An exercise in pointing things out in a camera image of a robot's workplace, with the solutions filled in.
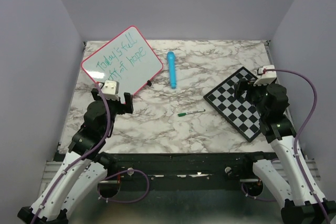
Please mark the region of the pink framed whiteboard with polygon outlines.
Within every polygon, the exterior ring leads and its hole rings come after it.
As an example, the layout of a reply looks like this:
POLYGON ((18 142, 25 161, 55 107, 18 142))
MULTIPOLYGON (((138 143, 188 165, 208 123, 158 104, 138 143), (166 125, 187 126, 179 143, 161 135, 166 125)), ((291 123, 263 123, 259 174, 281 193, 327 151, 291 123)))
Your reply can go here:
POLYGON ((135 26, 130 26, 81 63, 93 82, 117 81, 119 93, 136 94, 163 63, 135 26))

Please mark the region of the white green marker pen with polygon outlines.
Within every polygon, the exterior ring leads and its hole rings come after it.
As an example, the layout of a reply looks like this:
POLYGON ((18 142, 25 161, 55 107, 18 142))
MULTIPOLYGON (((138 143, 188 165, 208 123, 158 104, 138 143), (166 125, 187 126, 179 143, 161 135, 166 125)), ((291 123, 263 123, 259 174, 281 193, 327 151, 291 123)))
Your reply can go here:
POLYGON ((189 111, 189 112, 183 112, 183 113, 187 113, 187 115, 190 115, 190 114, 196 114, 196 113, 203 113, 205 111, 206 110, 203 109, 203 110, 189 111))

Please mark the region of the green marker cap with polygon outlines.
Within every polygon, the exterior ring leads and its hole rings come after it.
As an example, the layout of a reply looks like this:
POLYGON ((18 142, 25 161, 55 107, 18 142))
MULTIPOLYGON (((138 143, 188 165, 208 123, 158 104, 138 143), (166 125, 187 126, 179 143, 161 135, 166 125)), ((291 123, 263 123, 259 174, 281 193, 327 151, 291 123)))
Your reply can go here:
POLYGON ((179 113, 177 116, 182 117, 182 116, 186 116, 186 115, 187 115, 187 113, 179 113))

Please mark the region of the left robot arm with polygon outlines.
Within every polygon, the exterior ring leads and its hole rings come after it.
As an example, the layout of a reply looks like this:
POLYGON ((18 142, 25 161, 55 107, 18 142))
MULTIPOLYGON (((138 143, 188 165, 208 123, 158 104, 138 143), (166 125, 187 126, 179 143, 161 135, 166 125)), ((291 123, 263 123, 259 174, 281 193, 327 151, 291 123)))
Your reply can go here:
POLYGON ((133 113, 133 96, 106 83, 95 87, 91 102, 83 116, 83 124, 72 137, 68 152, 53 179, 39 198, 22 207, 17 216, 24 223, 68 223, 76 205, 101 180, 112 179, 116 166, 101 152, 106 138, 112 135, 117 115, 133 113))

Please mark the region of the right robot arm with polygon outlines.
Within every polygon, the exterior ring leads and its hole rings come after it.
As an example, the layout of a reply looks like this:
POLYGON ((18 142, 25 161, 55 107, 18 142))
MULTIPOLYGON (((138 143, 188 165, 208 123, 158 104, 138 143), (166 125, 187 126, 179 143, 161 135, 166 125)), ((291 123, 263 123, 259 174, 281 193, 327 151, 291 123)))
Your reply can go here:
POLYGON ((256 108, 260 130, 275 151, 285 177, 265 158, 243 162, 242 173, 261 179, 279 204, 283 223, 330 223, 335 216, 335 201, 327 200, 320 190, 296 141, 294 126, 285 115, 289 105, 286 88, 276 83, 255 83, 239 80, 234 96, 245 93, 246 101, 256 108))

